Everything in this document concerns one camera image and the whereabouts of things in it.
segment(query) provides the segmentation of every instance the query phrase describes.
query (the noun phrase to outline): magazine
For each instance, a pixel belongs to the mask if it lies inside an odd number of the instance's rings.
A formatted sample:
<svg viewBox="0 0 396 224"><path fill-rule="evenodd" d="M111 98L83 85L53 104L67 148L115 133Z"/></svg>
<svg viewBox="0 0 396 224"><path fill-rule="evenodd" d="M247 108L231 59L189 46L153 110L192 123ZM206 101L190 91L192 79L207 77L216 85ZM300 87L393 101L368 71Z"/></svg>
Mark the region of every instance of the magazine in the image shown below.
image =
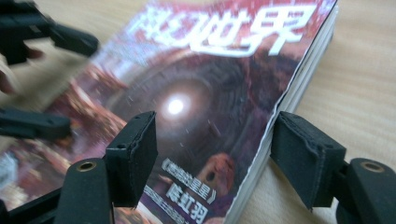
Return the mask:
<svg viewBox="0 0 396 224"><path fill-rule="evenodd" d="M268 159L277 112L292 111L330 41L335 0L150 2L46 112L72 136L2 152L8 209L101 158L130 118L157 112L159 156L136 209L118 223L234 223Z"/></svg>

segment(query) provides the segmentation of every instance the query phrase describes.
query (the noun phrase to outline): book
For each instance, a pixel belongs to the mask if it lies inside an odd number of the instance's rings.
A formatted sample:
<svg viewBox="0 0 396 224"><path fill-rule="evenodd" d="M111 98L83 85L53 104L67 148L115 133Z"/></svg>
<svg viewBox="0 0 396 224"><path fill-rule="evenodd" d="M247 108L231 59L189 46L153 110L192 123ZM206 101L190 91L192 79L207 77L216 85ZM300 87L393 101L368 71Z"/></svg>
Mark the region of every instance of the book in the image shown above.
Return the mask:
<svg viewBox="0 0 396 224"><path fill-rule="evenodd" d="M336 12L335 0L148 3L46 109L72 120L72 136L2 152L15 168L0 174L1 199L11 209L61 187L71 164L103 157L126 120L154 110L159 157L117 222L235 223Z"/></svg>

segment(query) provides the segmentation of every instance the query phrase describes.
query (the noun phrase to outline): metal rivet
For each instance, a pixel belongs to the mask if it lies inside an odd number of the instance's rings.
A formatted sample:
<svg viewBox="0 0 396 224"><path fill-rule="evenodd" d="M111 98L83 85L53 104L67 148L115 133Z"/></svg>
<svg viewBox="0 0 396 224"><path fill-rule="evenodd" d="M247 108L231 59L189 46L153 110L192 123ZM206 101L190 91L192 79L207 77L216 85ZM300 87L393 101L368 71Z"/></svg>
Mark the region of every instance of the metal rivet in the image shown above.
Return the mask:
<svg viewBox="0 0 396 224"><path fill-rule="evenodd" d="M382 173L385 171L385 169L381 165L374 163L374 162L370 162L370 161L362 162L361 166L364 169L369 170L371 172L375 172L375 173Z"/></svg>
<svg viewBox="0 0 396 224"><path fill-rule="evenodd" d="M94 161L84 161L77 167L77 170L80 172L87 172L93 170L96 167L96 162Z"/></svg>

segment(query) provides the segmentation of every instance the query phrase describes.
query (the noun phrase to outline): black clamp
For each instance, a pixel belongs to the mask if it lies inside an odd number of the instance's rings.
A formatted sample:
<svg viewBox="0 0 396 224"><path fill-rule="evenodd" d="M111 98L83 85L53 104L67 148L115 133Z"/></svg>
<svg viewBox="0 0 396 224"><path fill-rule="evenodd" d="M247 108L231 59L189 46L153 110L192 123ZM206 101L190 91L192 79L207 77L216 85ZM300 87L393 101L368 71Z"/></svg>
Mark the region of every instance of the black clamp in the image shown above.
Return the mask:
<svg viewBox="0 0 396 224"><path fill-rule="evenodd" d="M70 122L62 116L0 108L0 135L54 141L71 133Z"/></svg>
<svg viewBox="0 0 396 224"><path fill-rule="evenodd" d="M158 155L155 112L132 118L102 159L78 161L56 189L8 212L0 223L114 223L115 207L136 207Z"/></svg>
<svg viewBox="0 0 396 224"><path fill-rule="evenodd" d="M367 159L344 161L346 149L305 119L280 112L271 158L308 209L338 201L338 223L394 223L396 174Z"/></svg>
<svg viewBox="0 0 396 224"><path fill-rule="evenodd" d="M99 41L93 35L62 26L44 16L34 2L0 0L0 53L7 63L24 63L28 49L24 40L49 37L58 48L91 56Z"/></svg>

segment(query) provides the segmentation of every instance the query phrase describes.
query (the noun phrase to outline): table surface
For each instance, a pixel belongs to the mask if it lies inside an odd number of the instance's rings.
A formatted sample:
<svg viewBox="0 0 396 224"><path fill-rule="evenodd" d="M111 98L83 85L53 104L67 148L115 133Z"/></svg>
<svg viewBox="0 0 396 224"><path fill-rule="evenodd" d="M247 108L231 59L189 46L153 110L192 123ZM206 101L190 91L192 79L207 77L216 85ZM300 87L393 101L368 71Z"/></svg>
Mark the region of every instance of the table surface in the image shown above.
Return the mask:
<svg viewBox="0 0 396 224"><path fill-rule="evenodd" d="M147 1L36 3L56 21L106 43ZM396 169L396 1L340 0L339 6L332 43L296 114L345 146L346 161L370 158ZM46 58L7 71L19 94L0 93L0 105L40 107L87 62L49 43L29 44L44 50ZM312 213L305 209L285 176L269 161L239 223L334 223L335 206Z"/></svg>

